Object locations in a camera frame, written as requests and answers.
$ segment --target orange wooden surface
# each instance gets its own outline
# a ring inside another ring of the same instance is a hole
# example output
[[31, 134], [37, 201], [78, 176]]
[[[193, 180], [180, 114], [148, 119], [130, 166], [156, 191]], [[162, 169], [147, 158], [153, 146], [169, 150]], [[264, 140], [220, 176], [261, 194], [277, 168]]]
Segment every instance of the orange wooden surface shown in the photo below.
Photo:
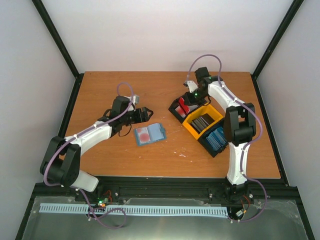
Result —
[[[223, 72], [228, 88], [241, 100], [255, 105], [263, 121], [258, 99], [249, 72]], [[80, 168], [101, 176], [163, 176], [224, 178], [229, 168], [229, 147], [212, 158], [194, 137], [168, 111], [172, 101], [187, 91], [183, 86], [185, 72], [86, 72], [67, 129], [67, 136], [92, 125], [111, 108], [120, 82], [132, 85], [140, 96], [137, 108], [154, 111], [149, 122], [135, 124], [125, 137], [100, 142], [81, 158]], [[120, 94], [129, 96], [125, 85]], [[221, 107], [212, 105], [223, 115]], [[137, 146], [133, 129], [162, 123], [167, 139], [145, 146]], [[248, 154], [247, 175], [252, 178], [280, 178], [277, 163], [263, 121], [264, 134], [254, 143]]]

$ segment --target yellow container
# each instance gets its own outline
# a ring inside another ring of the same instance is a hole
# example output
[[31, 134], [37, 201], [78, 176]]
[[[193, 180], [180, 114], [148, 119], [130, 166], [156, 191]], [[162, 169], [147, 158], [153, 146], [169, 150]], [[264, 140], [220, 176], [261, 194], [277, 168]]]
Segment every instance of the yellow container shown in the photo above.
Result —
[[[208, 127], [206, 127], [202, 132], [197, 133], [197, 131], [192, 127], [190, 124], [194, 119], [197, 119], [198, 117], [208, 114], [214, 122], [211, 123]], [[201, 106], [197, 110], [191, 112], [188, 116], [186, 116], [185, 120], [183, 121], [182, 125], [194, 136], [195, 139], [199, 139], [200, 136], [206, 132], [208, 129], [210, 129], [212, 126], [217, 124], [221, 119], [224, 117], [218, 112], [211, 104], [208, 104], [206, 106]]]

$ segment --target white wall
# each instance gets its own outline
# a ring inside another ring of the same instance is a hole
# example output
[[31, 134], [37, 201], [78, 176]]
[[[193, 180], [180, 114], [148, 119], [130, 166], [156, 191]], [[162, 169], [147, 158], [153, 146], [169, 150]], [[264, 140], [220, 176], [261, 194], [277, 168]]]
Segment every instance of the white wall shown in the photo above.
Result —
[[[44, 0], [79, 71], [253, 72], [292, 0]], [[209, 58], [194, 66], [211, 66]]]
[[292, 186], [320, 239], [320, 1], [304, 1], [258, 78]]
[[2, 1], [0, 49], [0, 238], [12, 240], [74, 78], [31, 0]]

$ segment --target stack of cards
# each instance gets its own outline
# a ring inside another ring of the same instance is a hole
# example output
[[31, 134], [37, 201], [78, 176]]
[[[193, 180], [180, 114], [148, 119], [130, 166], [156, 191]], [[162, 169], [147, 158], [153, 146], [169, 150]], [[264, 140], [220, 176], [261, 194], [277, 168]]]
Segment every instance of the stack of cards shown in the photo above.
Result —
[[194, 119], [190, 124], [199, 134], [214, 121], [215, 120], [212, 117], [210, 117], [209, 114], [206, 113]]
[[185, 118], [188, 113], [196, 109], [198, 105], [187, 106], [185, 105], [185, 100], [180, 97], [178, 100], [178, 106], [175, 108], [175, 111], [182, 117]]
[[220, 148], [222, 148], [227, 143], [227, 140], [225, 139], [224, 135], [224, 129], [222, 128], [222, 126], [212, 131], [206, 137], [206, 140], [211, 145], [214, 151], [218, 151]]

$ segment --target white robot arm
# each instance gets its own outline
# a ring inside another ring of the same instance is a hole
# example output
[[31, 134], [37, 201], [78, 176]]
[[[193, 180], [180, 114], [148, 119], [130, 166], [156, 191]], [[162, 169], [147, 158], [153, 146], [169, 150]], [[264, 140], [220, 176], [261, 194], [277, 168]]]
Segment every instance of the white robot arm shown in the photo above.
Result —
[[139, 96], [133, 96], [131, 106], [130, 100], [131, 97], [117, 96], [112, 109], [105, 111], [92, 126], [73, 136], [52, 138], [40, 167], [41, 174], [58, 185], [93, 192], [99, 180], [80, 170], [81, 156], [96, 144], [119, 133], [123, 126], [147, 122], [153, 115], [146, 107], [136, 108]]
[[[225, 112], [223, 130], [230, 148], [229, 170], [226, 177], [231, 185], [242, 185], [247, 181], [244, 175], [246, 175], [249, 149], [249, 145], [245, 149], [244, 146], [256, 134], [256, 122], [241, 104], [255, 111], [254, 106], [238, 99], [223, 80], [218, 81], [217, 77], [210, 76], [206, 67], [196, 70], [195, 76], [198, 84], [190, 80], [186, 82], [189, 92], [185, 94], [184, 102], [187, 105], [194, 105], [205, 97], [212, 97], [223, 108]], [[239, 117], [244, 117], [244, 121], [239, 122]]]

